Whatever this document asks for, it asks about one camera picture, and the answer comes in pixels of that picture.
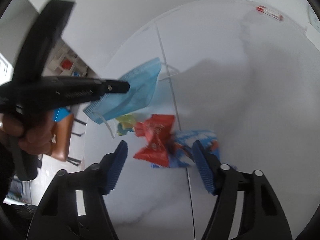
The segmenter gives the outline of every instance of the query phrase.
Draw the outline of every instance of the blue face mask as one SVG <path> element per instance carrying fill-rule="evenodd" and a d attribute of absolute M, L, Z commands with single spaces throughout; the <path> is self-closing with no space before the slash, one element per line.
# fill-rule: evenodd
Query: blue face mask
<path fill-rule="evenodd" d="M 126 94 L 105 94 L 99 101 L 92 102 L 87 106 L 84 109 L 85 114 L 92 121 L 101 124 L 146 107 L 150 104 L 155 92 L 160 70 L 159 58 L 134 68 L 119 79 L 130 84 L 130 90 Z"/>

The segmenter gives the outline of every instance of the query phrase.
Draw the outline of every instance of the finger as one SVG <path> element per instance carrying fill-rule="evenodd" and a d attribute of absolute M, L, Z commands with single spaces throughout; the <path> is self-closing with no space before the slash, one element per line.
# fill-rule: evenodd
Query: finger
<path fill-rule="evenodd" d="M 52 115 L 53 111 L 45 113 L 45 115 L 41 119 L 41 122 L 26 133 L 26 138 L 30 143 L 34 142 L 37 139 L 39 140 L 46 134 L 46 132 L 51 131 L 54 124 Z"/>
<path fill-rule="evenodd" d="M 46 132 L 44 136 L 34 141 L 33 143 L 30 143 L 26 138 L 19 139 L 19 146 L 22 150 L 25 150 L 26 148 L 28 149 L 38 148 L 45 145 L 47 142 L 50 142 L 51 139 L 52 139 L 51 132 Z"/>
<path fill-rule="evenodd" d="M 9 135 L 1 130 L 0 130 L 0 143 L 5 147 L 9 146 Z"/>
<path fill-rule="evenodd" d="M 51 151 L 51 143 L 47 142 L 41 147 L 37 148 L 26 148 L 24 149 L 27 153 L 31 155 L 40 155 L 40 154 L 46 154 Z"/>
<path fill-rule="evenodd" d="M 0 129 L 15 137 L 23 134 L 22 123 L 9 114 L 0 114 Z"/>

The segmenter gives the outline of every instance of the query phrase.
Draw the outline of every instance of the tabletop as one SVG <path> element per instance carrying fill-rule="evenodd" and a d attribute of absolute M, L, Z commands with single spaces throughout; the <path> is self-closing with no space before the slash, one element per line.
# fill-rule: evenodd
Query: tabletop
<path fill-rule="evenodd" d="M 155 57 L 177 69 L 158 82 L 138 118 L 175 114 L 176 130 L 214 129 L 222 162 L 264 172 L 296 237 L 320 202 L 320 53 L 289 17 L 278 21 L 256 5 L 205 0 L 179 7 L 133 35 L 102 77 L 119 78 Z M 151 169 L 132 158 L 143 138 L 112 139 L 91 120 L 85 136 L 86 166 L 128 142 L 128 160 L 105 198 L 120 239 L 201 239 L 215 197 L 195 166 Z M 242 197 L 229 238 L 236 236 Z"/>

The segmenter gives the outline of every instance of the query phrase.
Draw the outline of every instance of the red object on shelf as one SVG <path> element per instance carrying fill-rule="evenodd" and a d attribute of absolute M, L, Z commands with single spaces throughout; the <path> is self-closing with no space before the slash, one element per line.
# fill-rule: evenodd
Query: red object on shelf
<path fill-rule="evenodd" d="M 174 115 L 153 114 L 144 123 L 136 123 L 134 131 L 138 137 L 145 136 L 148 142 L 133 158 L 145 160 L 163 167 L 169 166 L 166 144 L 171 138 Z"/>
<path fill-rule="evenodd" d="M 71 67 L 72 67 L 72 62 L 68 59 L 62 61 L 62 64 L 61 64 L 61 67 L 64 68 L 64 69 L 67 69 L 67 70 L 70 70 Z"/>

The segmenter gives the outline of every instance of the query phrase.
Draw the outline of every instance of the blue object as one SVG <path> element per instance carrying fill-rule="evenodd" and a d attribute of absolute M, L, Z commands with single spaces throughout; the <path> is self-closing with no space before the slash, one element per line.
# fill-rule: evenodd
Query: blue object
<path fill-rule="evenodd" d="M 204 155 L 198 142 L 200 143 L 200 141 L 196 141 L 192 146 L 192 156 L 200 173 L 205 189 L 208 191 L 209 194 L 214 195 L 215 186 L 213 173 L 206 159 L 204 158 Z"/>
<path fill-rule="evenodd" d="M 196 140 L 201 142 L 204 149 L 208 149 L 207 152 L 216 155 L 220 160 L 218 140 L 213 130 L 176 131 L 174 133 L 174 142 L 183 147 L 180 148 L 181 151 L 192 151 L 191 148 Z"/>
<path fill-rule="evenodd" d="M 97 124 L 131 113 L 150 104 L 156 89 L 157 77 L 161 70 L 159 58 L 150 60 L 127 74 L 119 80 L 127 81 L 130 90 L 126 94 L 105 94 L 99 101 L 92 102 L 85 114 Z"/>
<path fill-rule="evenodd" d="M 101 194 L 108 195 L 116 187 L 122 167 L 128 156 L 128 145 L 121 141 L 114 153 L 106 154 L 100 162 L 105 180 L 101 182 Z"/>
<path fill-rule="evenodd" d="M 119 123 L 117 127 L 117 134 L 119 136 L 127 135 L 128 132 L 134 132 L 133 128 L 122 129 L 122 124 Z"/>
<path fill-rule="evenodd" d="M 54 109 L 52 120 L 54 122 L 60 122 L 63 118 L 65 118 L 70 113 L 64 107 L 60 107 L 58 109 Z"/>
<path fill-rule="evenodd" d="M 72 73 L 72 76 L 73 76 L 73 77 L 80 77 L 80 73 L 77 72 L 77 71 L 74 71 L 74 72 Z"/>

